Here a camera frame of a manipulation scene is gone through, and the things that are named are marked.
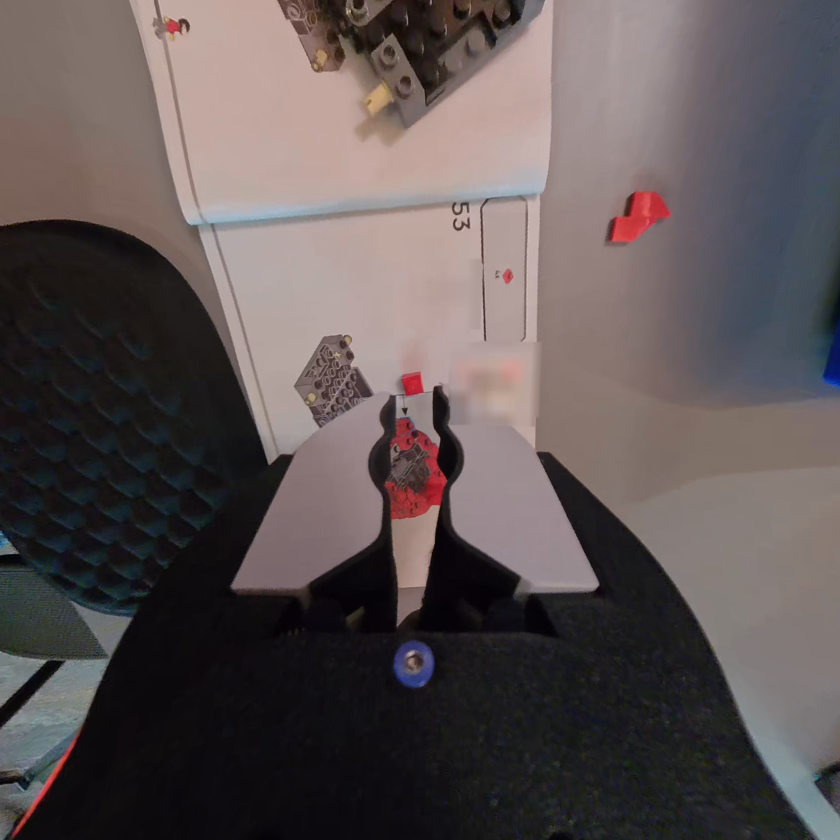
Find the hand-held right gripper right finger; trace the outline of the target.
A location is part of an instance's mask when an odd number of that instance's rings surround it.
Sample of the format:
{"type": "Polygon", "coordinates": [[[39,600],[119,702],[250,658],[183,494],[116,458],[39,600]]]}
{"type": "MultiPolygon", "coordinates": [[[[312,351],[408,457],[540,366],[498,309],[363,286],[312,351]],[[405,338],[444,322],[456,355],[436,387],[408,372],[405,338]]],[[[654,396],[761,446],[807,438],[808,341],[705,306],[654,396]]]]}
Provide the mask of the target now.
{"type": "Polygon", "coordinates": [[[436,386],[445,485],[417,628],[550,631],[540,597],[592,597],[596,574],[530,442],[504,423],[455,423],[453,408],[436,386]]]}

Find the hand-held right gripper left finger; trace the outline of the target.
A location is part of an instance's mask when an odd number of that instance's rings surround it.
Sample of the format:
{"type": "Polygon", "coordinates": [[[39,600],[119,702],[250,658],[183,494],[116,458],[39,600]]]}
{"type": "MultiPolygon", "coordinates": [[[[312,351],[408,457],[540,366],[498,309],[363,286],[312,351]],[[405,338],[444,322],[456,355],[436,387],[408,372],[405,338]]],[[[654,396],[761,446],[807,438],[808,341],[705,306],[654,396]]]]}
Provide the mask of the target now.
{"type": "Polygon", "coordinates": [[[232,590],[361,614],[365,632],[396,628],[397,579],[385,480],[396,400],[387,392],[320,428],[292,457],[232,590]]]}

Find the angled red lego piece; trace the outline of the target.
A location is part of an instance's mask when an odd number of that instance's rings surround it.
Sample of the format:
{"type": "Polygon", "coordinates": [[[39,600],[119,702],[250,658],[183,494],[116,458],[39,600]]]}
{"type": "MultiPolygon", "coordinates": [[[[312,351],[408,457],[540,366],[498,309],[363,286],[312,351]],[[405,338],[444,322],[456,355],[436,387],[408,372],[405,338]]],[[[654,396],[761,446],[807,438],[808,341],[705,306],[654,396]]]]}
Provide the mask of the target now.
{"type": "Polygon", "coordinates": [[[606,242],[628,245],[637,241],[653,226],[670,218],[664,198],[653,191],[633,192],[626,200],[624,213],[614,217],[607,230],[606,242]]]}

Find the black honeycomb seat cushion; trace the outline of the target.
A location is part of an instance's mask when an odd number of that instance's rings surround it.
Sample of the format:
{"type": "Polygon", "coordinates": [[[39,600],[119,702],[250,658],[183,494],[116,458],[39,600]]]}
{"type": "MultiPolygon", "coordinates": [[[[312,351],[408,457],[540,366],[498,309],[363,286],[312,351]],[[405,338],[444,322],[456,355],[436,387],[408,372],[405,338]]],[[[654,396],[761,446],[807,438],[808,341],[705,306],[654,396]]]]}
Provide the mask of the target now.
{"type": "Polygon", "coordinates": [[[132,616],[267,465],[214,322],[139,238],[1,230],[1,524],[73,602],[132,616]]]}

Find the black mesh chair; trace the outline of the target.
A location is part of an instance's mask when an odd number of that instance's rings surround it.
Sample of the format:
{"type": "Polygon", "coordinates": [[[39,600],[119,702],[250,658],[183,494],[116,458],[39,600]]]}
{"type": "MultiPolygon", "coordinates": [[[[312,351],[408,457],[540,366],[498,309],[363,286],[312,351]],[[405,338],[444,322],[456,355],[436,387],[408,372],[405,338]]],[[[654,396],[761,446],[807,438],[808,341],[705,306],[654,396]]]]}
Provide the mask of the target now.
{"type": "Polygon", "coordinates": [[[3,703],[2,727],[65,663],[107,657],[72,600],[11,555],[2,556],[1,564],[1,650],[41,663],[3,703]]]}

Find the white instruction booklet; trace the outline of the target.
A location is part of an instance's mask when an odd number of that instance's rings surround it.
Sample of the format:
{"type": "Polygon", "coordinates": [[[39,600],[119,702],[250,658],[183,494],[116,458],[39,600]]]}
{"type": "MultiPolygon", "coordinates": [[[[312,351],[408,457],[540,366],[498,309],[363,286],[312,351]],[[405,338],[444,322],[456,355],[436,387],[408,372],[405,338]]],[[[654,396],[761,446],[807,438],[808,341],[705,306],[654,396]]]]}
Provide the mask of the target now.
{"type": "Polygon", "coordinates": [[[537,340],[554,2],[412,128],[369,62],[315,72],[278,2],[130,3],[175,191],[269,457],[317,429],[293,390],[351,337],[373,394],[444,385],[483,339],[537,340]]]}

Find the orange traffic cone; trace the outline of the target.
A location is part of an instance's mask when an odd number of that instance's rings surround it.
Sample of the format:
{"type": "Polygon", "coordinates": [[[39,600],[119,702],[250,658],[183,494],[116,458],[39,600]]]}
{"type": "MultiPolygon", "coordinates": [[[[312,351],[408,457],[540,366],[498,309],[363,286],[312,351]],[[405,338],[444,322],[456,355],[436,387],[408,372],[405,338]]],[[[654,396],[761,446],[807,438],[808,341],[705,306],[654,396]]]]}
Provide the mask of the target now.
{"type": "Polygon", "coordinates": [[[42,760],[41,764],[38,765],[38,768],[36,769],[32,781],[41,781],[42,785],[32,804],[28,807],[27,811],[17,819],[10,834],[7,835],[8,839],[17,838],[23,826],[26,825],[28,820],[35,813],[39,804],[47,795],[55,779],[66,765],[69,756],[75,748],[81,733],[82,729],[80,728],[73,736],[61,742],[59,747],[56,748],[60,749],[59,752],[57,752],[56,754],[53,754],[55,751],[48,753],[48,755],[42,760]]]}

